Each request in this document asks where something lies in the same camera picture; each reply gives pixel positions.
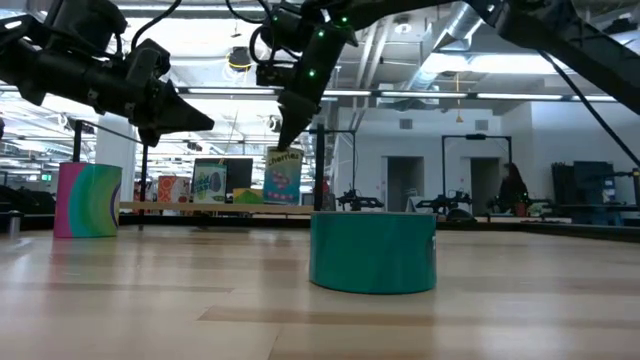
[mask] teal cylinder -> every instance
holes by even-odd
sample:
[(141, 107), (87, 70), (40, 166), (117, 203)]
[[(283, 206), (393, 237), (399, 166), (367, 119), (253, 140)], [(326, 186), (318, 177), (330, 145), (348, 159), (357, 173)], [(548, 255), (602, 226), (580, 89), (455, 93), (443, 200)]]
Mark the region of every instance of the teal cylinder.
[(409, 294), (436, 285), (436, 218), (318, 212), (311, 217), (309, 279), (333, 290)]

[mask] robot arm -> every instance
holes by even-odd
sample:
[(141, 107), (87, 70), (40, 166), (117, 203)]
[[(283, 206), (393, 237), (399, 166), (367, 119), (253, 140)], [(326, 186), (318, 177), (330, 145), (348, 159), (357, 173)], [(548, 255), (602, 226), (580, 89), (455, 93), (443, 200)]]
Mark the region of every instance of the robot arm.
[(36, 105), (54, 94), (126, 117), (150, 146), (162, 134), (211, 130), (212, 120), (160, 80), (171, 67), (160, 45), (145, 40), (126, 57), (122, 49), (105, 52), (126, 26), (108, 0), (56, 0), (44, 23), (31, 15), (2, 19), (0, 79)]
[[(464, 1), (505, 40), (554, 56), (640, 114), (640, 56), (580, 19), (571, 0)], [(346, 43), (355, 45), (355, 30), (386, 15), (450, 2), (453, 0), (307, 0), (299, 13), (292, 14), (290, 5), (275, 8), (274, 18), (289, 20), (265, 21), (264, 27), (276, 39), (283, 39), (276, 48), (303, 51), (293, 69), (263, 66), (259, 71), (263, 75), (260, 85), (284, 87), (278, 99), (283, 115), (279, 147), (289, 146), (318, 112), (342, 48)], [(331, 21), (317, 20), (322, 10)], [(289, 46), (291, 34), (305, 40)]]

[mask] light wood floor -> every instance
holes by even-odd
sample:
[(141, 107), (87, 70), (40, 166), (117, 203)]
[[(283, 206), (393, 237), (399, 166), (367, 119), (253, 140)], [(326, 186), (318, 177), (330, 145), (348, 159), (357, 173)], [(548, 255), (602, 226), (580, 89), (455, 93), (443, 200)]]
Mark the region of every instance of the light wood floor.
[(640, 246), (440, 232), (437, 290), (307, 281), (305, 231), (0, 239), (6, 360), (640, 359)]

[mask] doorway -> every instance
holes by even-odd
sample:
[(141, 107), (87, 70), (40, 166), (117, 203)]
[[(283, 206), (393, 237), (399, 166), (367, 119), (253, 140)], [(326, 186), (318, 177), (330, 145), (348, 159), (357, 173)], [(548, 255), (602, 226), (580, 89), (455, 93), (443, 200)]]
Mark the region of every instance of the doorway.
[(474, 216), (487, 213), (487, 202), (500, 191), (500, 177), (499, 158), (471, 158), (471, 209)]
[(387, 211), (404, 212), (410, 196), (423, 196), (424, 158), (390, 156), (386, 175)]

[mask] woman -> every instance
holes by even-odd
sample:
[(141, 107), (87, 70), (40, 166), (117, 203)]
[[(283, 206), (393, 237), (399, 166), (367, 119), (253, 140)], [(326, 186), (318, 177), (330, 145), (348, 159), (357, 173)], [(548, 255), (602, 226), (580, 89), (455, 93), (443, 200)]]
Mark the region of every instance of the woman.
[(509, 169), (509, 173), (500, 185), (500, 210), (503, 212), (511, 210), (517, 216), (525, 216), (523, 212), (526, 209), (525, 203), (529, 198), (527, 185), (522, 181), (520, 170), (518, 170), (516, 164), (505, 164), (505, 167)]

